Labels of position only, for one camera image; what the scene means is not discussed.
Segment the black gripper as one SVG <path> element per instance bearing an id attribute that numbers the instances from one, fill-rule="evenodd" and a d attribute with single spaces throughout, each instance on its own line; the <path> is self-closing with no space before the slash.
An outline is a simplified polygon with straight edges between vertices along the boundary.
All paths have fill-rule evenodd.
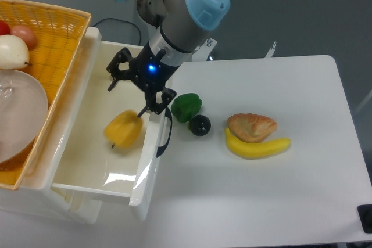
<path id="1" fill-rule="evenodd" d="M 112 78 L 108 91 L 120 80 L 131 80 L 144 92 L 145 107 L 137 114 L 138 118 L 145 112 L 160 115 L 177 95 L 176 91 L 165 87 L 178 69 L 178 66 L 170 66 L 162 61 L 166 54 L 165 48 L 154 53 L 148 42 L 138 56 L 133 58 L 129 49 L 124 47 L 115 54 L 106 68 Z M 124 63 L 128 63 L 128 69 L 120 70 L 120 65 Z"/>

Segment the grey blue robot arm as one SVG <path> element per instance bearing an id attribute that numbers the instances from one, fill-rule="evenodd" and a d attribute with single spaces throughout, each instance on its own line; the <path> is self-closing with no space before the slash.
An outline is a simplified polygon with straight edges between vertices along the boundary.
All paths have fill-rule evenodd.
<path id="1" fill-rule="evenodd" d="M 145 107 L 138 113 L 161 114 L 176 96 L 166 82 L 215 30 L 230 9 L 230 0 L 160 0 L 166 15 L 153 36 L 133 57 L 120 50 L 107 66 L 112 90 L 118 81 L 130 80 L 145 96 Z"/>

